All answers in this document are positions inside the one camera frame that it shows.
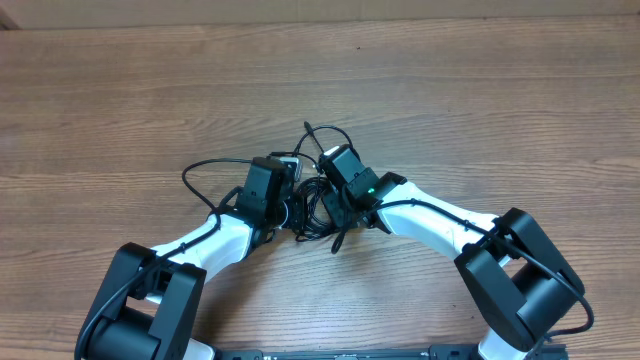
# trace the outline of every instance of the robotic arm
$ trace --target robotic arm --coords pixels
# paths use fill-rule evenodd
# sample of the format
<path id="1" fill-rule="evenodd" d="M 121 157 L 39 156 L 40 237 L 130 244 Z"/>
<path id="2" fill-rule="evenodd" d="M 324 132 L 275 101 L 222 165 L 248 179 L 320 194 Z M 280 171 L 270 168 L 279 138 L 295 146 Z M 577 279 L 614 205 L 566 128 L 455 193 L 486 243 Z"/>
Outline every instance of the robotic arm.
<path id="1" fill-rule="evenodd" d="M 521 210 L 511 209 L 502 217 L 474 213 L 427 195 L 397 174 L 378 178 L 360 162 L 352 145 L 325 152 L 318 168 L 333 188 L 323 196 L 341 199 L 338 206 L 325 201 L 331 218 L 341 224 L 334 252 L 352 224 L 362 222 L 414 238 L 454 261 L 490 326 L 483 341 L 470 348 L 469 356 L 455 359 L 531 357 L 549 329 L 585 292 L 540 226 Z M 76 359 L 219 359 L 220 353 L 212 347 L 190 339 L 202 288 L 223 268 L 269 242 L 275 228 L 301 228 L 303 215 L 308 214 L 305 200 L 293 192 L 299 174 L 295 158 L 254 158 L 244 187 L 225 197 L 221 214 L 210 215 L 204 225 L 174 242 L 152 249 L 133 243 L 120 248 L 80 332 Z M 235 194 L 235 205 L 226 205 Z M 194 245 L 186 245 L 196 239 Z M 132 277 L 176 249 L 182 251 L 116 296 Z M 509 278 L 502 266 L 520 256 L 528 263 Z M 128 298 L 159 304 L 155 317 L 127 307 Z M 419 354 L 422 359 L 425 353 Z M 540 358 L 566 357 L 563 351 L 557 354 Z M 301 358 L 310 359 L 308 354 Z"/>

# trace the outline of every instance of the wooden table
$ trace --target wooden table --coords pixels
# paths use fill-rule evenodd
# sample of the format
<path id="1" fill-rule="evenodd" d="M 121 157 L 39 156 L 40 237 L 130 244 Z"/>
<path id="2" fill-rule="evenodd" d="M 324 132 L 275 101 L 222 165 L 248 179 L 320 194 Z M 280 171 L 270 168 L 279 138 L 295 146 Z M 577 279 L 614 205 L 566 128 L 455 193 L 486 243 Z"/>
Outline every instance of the wooden table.
<path id="1" fill-rule="evenodd" d="M 557 341 L 575 359 L 638 356 L 640 17 L 628 16 L 1 32 L 0 357 L 69 359 L 114 251 L 203 222 L 182 168 L 291 150 L 304 120 L 343 127 L 378 174 L 533 214 L 597 316 Z M 245 176 L 219 165 L 193 182 L 220 199 Z M 371 230 L 329 248 L 282 233 L 225 269 L 194 336 L 291 351 L 485 333 L 454 265 L 416 241 Z M 558 327 L 584 319 L 576 306 Z"/>

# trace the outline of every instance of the table surface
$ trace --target table surface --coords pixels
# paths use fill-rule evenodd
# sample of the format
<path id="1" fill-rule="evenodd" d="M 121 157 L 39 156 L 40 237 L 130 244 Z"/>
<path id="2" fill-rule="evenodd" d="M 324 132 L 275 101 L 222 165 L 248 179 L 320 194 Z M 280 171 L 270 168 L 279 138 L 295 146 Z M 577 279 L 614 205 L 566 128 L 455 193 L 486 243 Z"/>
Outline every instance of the table surface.
<path id="1" fill-rule="evenodd" d="M 530 212 L 596 313 L 557 342 L 575 359 L 637 358 L 637 16 L 0 32 L 0 358 L 68 359 L 115 250 L 203 222 L 181 170 L 291 150 L 305 120 L 344 128 L 378 174 Z M 220 199 L 244 166 L 193 182 Z M 452 262 L 418 242 L 370 230 L 329 250 L 283 232 L 228 267 L 194 337 L 292 351 L 485 333 Z M 584 320 L 575 306 L 557 327 Z"/>

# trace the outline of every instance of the black metal base plate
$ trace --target black metal base plate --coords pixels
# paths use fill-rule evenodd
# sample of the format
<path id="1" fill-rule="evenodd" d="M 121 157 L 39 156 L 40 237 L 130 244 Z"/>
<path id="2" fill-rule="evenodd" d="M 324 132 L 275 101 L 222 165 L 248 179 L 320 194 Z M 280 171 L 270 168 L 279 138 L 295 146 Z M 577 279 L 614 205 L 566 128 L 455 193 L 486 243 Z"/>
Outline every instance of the black metal base plate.
<path id="1" fill-rule="evenodd" d="M 543 346 L 527 360 L 567 360 L 564 345 Z M 261 352 L 216 351 L 216 360 L 481 360 L 477 345 L 431 345 L 420 349 Z"/>

